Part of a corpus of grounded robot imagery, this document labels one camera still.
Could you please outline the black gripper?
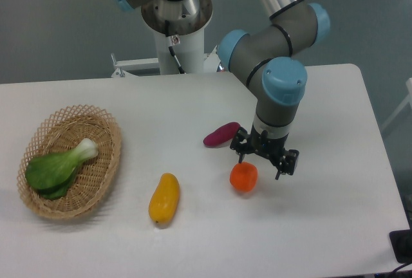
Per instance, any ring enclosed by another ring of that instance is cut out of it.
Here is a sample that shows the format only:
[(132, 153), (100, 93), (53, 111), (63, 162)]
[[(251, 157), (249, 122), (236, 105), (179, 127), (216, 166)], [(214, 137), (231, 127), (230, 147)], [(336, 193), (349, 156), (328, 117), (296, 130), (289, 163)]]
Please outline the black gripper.
[(277, 168), (275, 180), (278, 180), (281, 175), (292, 176), (299, 159), (298, 150), (285, 149), (287, 138), (286, 134), (282, 138), (272, 139), (259, 134), (255, 129), (248, 134), (246, 129), (240, 127), (230, 143), (230, 148), (239, 156), (238, 163), (242, 163), (245, 156), (252, 153), (253, 148), (255, 154), (269, 160)]

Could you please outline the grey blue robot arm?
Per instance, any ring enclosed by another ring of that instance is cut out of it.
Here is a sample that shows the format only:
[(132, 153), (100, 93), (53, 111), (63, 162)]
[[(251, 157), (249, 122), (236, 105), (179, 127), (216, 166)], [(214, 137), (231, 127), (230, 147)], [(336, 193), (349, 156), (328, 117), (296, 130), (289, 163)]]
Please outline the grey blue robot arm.
[[(115, 0), (124, 11), (140, 9), (153, 32), (160, 73), (201, 73), (204, 30), (212, 17), (211, 0)], [(305, 0), (261, 0), (270, 26), (251, 35), (226, 34), (217, 45), (220, 65), (256, 97), (250, 130), (239, 128), (231, 149), (240, 158), (256, 154), (277, 169), (294, 173), (299, 152), (285, 142), (307, 82), (305, 67), (293, 56), (321, 41), (330, 30), (327, 11)]]

